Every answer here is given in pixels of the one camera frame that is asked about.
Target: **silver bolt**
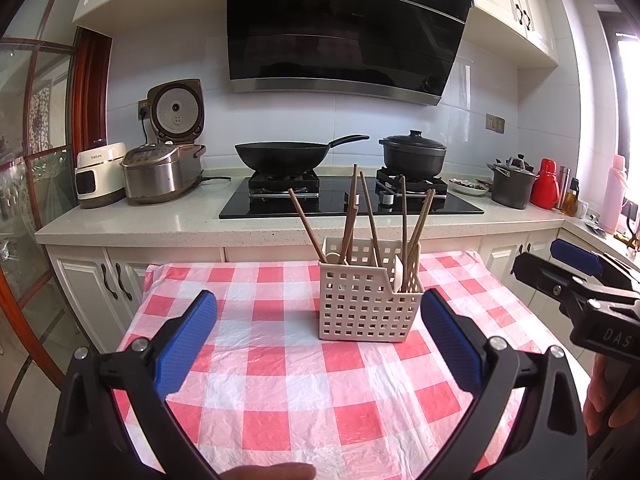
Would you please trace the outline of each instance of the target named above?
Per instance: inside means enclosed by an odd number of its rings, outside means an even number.
[[[74,352],[74,357],[80,360],[84,359],[88,355],[89,355],[89,349],[86,346],[81,346],[79,348],[76,348],[76,351]]]
[[[131,349],[134,352],[143,352],[146,350],[146,347],[149,346],[149,339],[145,337],[139,337],[135,339],[133,343],[131,343]]]
[[[489,344],[491,345],[491,348],[495,350],[504,350],[508,346],[507,342],[503,338],[498,336],[489,338]]]
[[[558,359],[564,357],[564,350],[562,350],[558,345],[552,345],[550,351],[553,357]]]

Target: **plate of food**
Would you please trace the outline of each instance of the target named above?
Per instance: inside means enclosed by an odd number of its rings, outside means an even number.
[[[471,182],[470,180],[462,180],[459,178],[450,178],[449,185],[453,191],[471,196],[482,196],[489,188],[479,182]]]

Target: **tablecloth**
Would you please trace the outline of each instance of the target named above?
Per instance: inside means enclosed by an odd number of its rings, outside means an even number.
[[[487,336],[527,351],[559,344],[477,253],[423,254],[420,278]],[[319,340],[316,262],[150,266],[120,349],[153,337],[203,289],[218,299],[218,322],[167,403],[219,472],[294,461],[314,464],[320,479],[413,479],[472,400],[456,386],[420,315],[401,344]],[[588,375],[567,355],[584,400]],[[512,394],[479,466],[497,459],[521,394]],[[141,459],[159,467],[126,395],[117,399]]]

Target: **white plate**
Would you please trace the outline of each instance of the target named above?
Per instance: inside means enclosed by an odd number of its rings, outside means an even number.
[[[472,187],[460,186],[460,184],[456,184],[449,180],[449,185],[453,189],[453,191],[457,191],[458,193],[462,193],[469,196],[482,196],[489,191],[489,188],[484,184],[476,183],[478,186],[482,186],[482,189],[474,189]]]

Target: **black wok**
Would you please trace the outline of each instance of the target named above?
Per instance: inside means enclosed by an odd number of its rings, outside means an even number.
[[[311,171],[326,157],[331,148],[367,140],[366,135],[350,135],[328,144],[314,142],[249,142],[236,144],[240,159],[252,170],[272,176],[299,175]]]

